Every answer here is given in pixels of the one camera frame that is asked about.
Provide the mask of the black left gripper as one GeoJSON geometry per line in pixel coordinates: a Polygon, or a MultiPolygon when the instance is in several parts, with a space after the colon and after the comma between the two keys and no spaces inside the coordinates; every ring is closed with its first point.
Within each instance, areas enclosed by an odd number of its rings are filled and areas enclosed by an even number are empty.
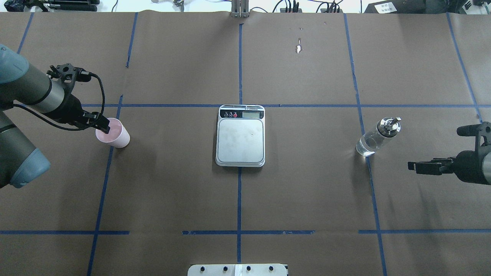
{"type": "Polygon", "coordinates": [[[110,121],[102,113],[84,110],[81,102],[74,96],[69,96],[61,107],[58,123],[69,124],[79,129],[93,127],[105,134],[110,131],[110,121]]]}

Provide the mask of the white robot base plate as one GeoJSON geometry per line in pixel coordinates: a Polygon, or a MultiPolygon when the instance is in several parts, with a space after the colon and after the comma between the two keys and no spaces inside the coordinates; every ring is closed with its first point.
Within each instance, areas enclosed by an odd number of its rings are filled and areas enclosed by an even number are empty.
{"type": "Polygon", "coordinates": [[[288,266],[280,263],[195,264],[188,276],[289,276],[288,266]]]}

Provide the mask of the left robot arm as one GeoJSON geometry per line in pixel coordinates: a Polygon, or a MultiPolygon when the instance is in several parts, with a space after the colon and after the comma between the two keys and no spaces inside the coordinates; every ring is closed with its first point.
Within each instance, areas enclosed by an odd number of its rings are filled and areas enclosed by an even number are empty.
{"type": "Polygon", "coordinates": [[[102,79],[70,63],[52,65],[43,72],[20,53],[1,45],[1,187],[25,187],[51,163],[23,130],[27,115],[66,132],[94,128],[109,133],[102,79]],[[77,82],[96,80],[101,93],[100,110],[87,111],[72,93],[77,82]],[[26,113],[16,122],[19,110],[26,113]]]}

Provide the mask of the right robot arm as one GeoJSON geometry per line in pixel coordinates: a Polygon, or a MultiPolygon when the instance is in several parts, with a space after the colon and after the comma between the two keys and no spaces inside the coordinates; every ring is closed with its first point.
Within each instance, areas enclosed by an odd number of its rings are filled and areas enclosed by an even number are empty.
{"type": "Polygon", "coordinates": [[[465,150],[457,156],[433,158],[430,161],[409,161],[407,168],[417,174],[454,174],[464,183],[490,185],[490,151],[465,150]]]}

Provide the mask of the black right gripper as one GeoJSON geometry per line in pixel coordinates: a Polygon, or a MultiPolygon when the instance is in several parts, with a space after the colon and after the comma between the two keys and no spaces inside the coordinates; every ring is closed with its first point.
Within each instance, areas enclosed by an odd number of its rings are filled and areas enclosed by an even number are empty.
{"type": "Polygon", "coordinates": [[[407,168],[417,174],[454,174],[465,183],[489,184],[489,152],[462,151],[452,158],[409,161],[407,168]]]}

